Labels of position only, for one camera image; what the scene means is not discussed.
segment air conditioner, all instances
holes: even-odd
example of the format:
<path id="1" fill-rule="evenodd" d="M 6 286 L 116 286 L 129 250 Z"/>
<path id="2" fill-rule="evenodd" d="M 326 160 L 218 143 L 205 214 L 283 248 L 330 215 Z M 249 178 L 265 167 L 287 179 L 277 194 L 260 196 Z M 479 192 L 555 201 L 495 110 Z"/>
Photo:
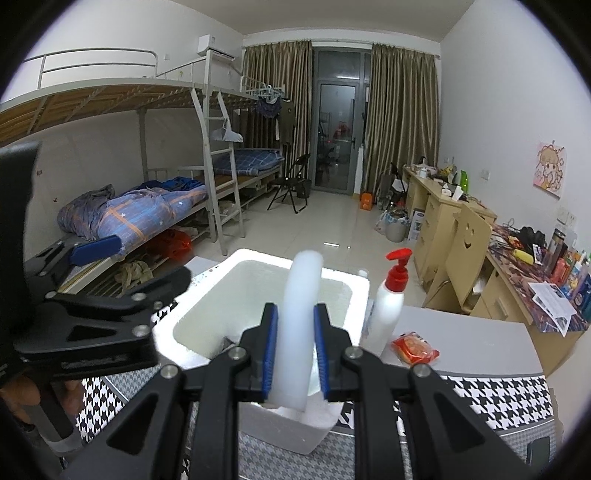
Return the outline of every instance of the air conditioner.
<path id="1" fill-rule="evenodd" d="M 197 43 L 197 53 L 199 55 L 204 56 L 205 54 L 207 54 L 208 50 L 211 50 L 213 53 L 215 53 L 215 55 L 218 55 L 227 61 L 234 61 L 235 57 L 233 55 L 230 55 L 229 53 L 220 50 L 215 46 L 215 43 L 216 37 L 214 37 L 213 35 L 204 35 L 202 37 L 199 37 L 199 42 Z"/>

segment wall outlet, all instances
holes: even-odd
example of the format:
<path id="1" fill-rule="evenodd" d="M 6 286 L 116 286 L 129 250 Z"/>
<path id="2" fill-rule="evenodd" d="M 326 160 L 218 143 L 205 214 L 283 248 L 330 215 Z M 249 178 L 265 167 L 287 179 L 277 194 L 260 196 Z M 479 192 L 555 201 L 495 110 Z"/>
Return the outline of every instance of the wall outlet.
<path id="1" fill-rule="evenodd" d="M 569 215 L 566 219 L 566 226 L 569 228 L 574 228 L 574 224 L 577 222 L 577 218 L 569 212 Z"/>
<path id="2" fill-rule="evenodd" d="M 569 211 L 564 207 L 559 207 L 558 212 L 556 212 L 556 219 L 563 225 L 566 225 L 569 219 Z"/>

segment poster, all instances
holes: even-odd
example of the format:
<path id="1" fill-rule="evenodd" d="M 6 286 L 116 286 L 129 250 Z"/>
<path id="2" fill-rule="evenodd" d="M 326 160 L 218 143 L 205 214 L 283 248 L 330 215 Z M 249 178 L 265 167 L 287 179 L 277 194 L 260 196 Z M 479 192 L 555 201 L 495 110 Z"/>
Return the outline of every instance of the poster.
<path id="1" fill-rule="evenodd" d="M 554 145 L 554 142 L 551 144 L 539 143 L 534 185 L 560 198 L 565 170 L 565 148 Z"/>

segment human hand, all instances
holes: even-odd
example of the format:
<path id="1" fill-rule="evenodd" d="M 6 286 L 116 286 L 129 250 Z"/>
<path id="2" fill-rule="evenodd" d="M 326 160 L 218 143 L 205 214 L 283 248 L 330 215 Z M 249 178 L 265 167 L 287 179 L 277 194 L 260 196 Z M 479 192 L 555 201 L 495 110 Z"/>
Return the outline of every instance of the human hand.
<path id="1" fill-rule="evenodd" d="M 80 380 L 68 380 L 64 382 L 64 385 L 66 386 L 66 395 L 60 401 L 61 406 L 68 415 L 75 417 L 82 410 L 82 398 L 84 397 L 82 383 Z M 23 406 L 37 405 L 41 401 L 37 386 L 24 375 L 11 380 L 0 388 L 0 397 L 12 414 L 25 423 L 31 423 L 31 419 Z"/>

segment upper bunk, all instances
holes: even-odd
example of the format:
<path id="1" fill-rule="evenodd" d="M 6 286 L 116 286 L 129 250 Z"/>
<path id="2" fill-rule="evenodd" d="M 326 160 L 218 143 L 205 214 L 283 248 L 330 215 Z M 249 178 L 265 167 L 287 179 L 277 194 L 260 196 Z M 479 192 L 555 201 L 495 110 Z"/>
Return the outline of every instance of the upper bunk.
<path id="1" fill-rule="evenodd" d="M 0 104 L 0 147 L 56 125 L 106 113 L 141 109 L 194 108 L 191 90 L 200 101 L 206 92 L 202 83 L 154 78 L 108 78 L 79 80 L 43 87 Z M 209 86 L 221 92 L 229 110 L 249 109 L 257 98 L 247 93 Z M 210 108 L 219 109 L 217 95 Z"/>
<path id="2" fill-rule="evenodd" d="M 149 53 L 154 57 L 154 61 L 152 63 L 93 61 L 66 63 L 51 68 L 46 67 L 47 59 L 52 57 L 96 51 Z M 194 108 L 191 101 L 192 89 L 196 90 L 200 101 L 203 101 L 205 95 L 209 96 L 211 109 L 219 109 L 218 92 L 222 93 L 225 105 L 230 111 L 252 108 L 260 97 L 258 93 L 265 94 L 263 90 L 265 85 L 247 77 L 241 78 L 241 91 L 211 85 L 209 83 L 209 73 L 213 58 L 216 58 L 216 56 L 207 55 L 160 73 L 158 72 L 158 56 L 156 53 L 135 48 L 77 48 L 26 59 L 24 63 L 41 61 L 37 88 L 0 103 L 0 147 L 46 128 L 91 116 L 142 109 Z M 201 62 L 205 63 L 204 83 L 194 82 L 194 68 Z M 52 72 L 101 65 L 149 67 L 154 69 L 154 76 L 107 77 L 57 83 L 56 85 L 42 87 L 44 76 Z M 171 72 L 183 68 L 190 70 L 190 75 L 188 75 L 190 81 L 170 80 L 167 78 Z"/>

